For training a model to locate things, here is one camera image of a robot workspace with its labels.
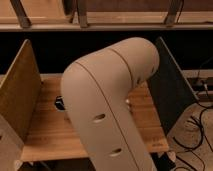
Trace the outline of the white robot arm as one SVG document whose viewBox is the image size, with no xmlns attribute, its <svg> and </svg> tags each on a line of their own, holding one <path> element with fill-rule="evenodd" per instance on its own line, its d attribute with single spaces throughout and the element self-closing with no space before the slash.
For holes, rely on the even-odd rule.
<svg viewBox="0 0 213 171">
<path fill-rule="evenodd" d="M 157 171 L 126 103 L 158 69 L 150 41 L 120 41 L 70 64 L 61 94 L 68 117 L 96 171 Z"/>
</svg>

